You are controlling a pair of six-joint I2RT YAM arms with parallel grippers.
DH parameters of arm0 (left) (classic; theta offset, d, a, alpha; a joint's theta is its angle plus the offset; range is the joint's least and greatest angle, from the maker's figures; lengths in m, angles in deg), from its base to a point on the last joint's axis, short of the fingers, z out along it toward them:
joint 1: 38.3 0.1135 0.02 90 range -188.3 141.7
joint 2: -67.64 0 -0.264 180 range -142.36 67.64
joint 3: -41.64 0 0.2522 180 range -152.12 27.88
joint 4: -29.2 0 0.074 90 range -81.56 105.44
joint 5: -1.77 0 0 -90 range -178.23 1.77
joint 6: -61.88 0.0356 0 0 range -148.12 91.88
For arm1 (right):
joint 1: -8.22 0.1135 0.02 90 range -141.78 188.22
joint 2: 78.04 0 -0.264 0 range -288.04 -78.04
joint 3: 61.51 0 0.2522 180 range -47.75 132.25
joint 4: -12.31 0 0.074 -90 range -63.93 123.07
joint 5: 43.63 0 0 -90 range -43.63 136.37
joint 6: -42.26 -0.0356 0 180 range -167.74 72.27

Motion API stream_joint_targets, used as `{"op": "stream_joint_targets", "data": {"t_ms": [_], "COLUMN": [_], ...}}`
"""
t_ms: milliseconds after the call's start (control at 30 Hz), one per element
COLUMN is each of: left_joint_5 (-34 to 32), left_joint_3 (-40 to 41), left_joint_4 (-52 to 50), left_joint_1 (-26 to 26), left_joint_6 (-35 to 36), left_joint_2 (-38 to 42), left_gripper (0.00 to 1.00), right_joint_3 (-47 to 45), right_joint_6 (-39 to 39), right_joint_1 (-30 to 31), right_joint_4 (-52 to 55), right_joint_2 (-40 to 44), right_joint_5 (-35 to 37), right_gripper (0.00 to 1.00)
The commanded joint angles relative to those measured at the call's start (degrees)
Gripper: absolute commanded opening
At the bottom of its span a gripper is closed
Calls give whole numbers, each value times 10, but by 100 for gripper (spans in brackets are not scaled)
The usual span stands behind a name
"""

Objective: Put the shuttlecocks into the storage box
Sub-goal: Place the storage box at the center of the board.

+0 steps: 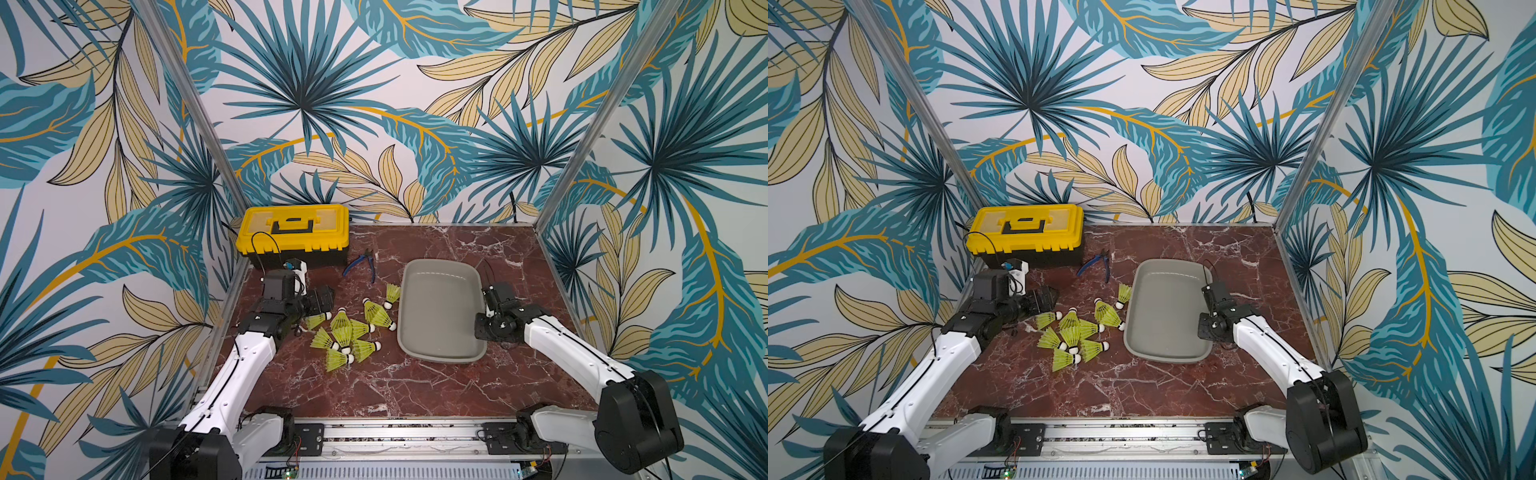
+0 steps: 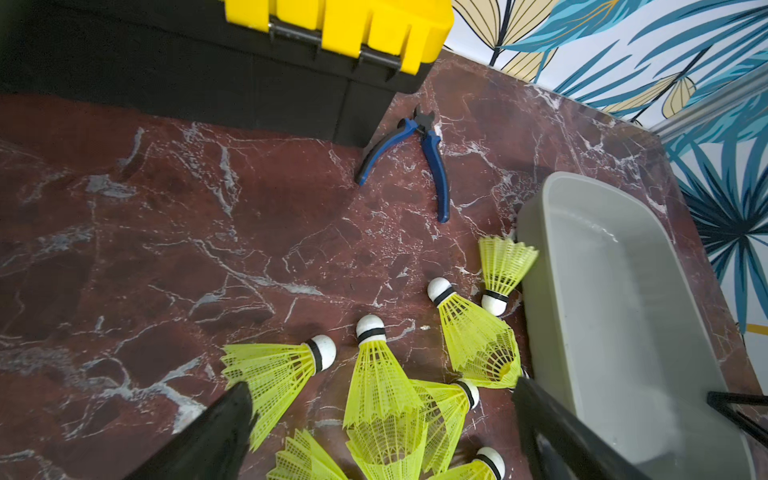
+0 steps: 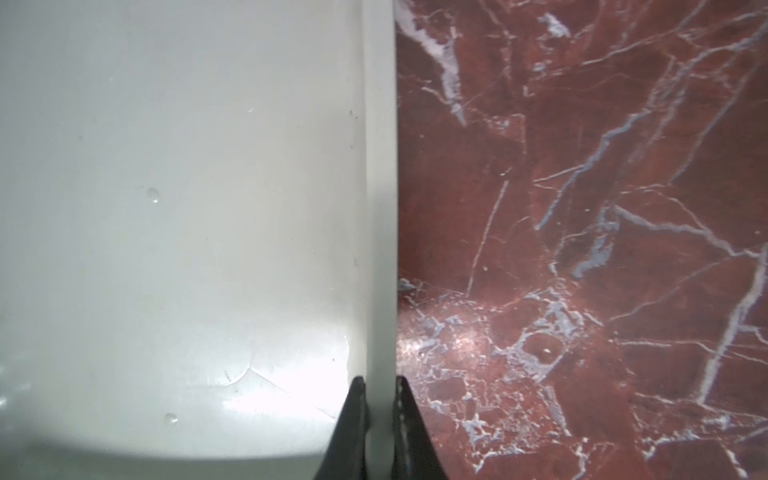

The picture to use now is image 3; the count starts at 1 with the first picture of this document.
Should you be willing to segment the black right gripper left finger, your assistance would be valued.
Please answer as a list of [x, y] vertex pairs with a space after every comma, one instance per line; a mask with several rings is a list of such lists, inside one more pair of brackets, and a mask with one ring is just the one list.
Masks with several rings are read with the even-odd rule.
[[314, 480], [365, 480], [369, 410], [362, 376], [350, 384], [328, 448]]

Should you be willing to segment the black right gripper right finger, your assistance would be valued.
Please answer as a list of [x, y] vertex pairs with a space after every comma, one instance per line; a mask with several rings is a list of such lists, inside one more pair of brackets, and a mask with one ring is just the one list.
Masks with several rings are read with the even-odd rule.
[[393, 431], [393, 479], [448, 480], [404, 376], [396, 377]]

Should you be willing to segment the grey-green plastic storage tray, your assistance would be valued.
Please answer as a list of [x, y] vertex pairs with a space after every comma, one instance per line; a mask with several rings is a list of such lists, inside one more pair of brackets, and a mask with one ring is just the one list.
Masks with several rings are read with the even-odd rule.
[[1, 5], [1, 475], [394, 464], [391, 1]]

